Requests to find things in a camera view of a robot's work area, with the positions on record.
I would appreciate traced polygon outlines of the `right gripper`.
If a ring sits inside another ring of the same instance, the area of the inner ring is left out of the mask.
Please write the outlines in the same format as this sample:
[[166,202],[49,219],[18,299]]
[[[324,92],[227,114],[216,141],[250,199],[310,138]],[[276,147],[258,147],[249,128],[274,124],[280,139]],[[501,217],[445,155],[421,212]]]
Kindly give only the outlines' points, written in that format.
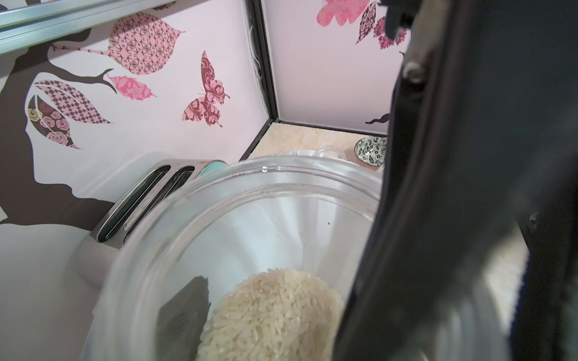
[[577,358],[577,3],[386,1],[411,39],[336,360]]

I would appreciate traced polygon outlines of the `glass jar beige lid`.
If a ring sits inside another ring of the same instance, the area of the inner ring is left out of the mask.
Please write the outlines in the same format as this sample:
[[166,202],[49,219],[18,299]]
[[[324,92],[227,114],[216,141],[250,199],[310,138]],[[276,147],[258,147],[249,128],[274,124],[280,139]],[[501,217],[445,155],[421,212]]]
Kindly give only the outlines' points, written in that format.
[[454,227],[385,214],[382,174],[269,156],[205,174],[129,234],[85,360],[509,360]]

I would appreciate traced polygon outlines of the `glass jar with rice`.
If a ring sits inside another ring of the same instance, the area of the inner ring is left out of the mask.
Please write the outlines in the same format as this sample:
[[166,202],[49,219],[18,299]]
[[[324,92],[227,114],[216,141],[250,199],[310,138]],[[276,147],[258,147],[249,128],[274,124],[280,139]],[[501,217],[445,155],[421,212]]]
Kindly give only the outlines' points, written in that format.
[[346,160],[345,152],[334,146],[324,146],[316,150],[310,149],[297,149],[285,152],[284,155],[288,156],[313,156],[320,158],[331,158],[331,159],[341,159]]

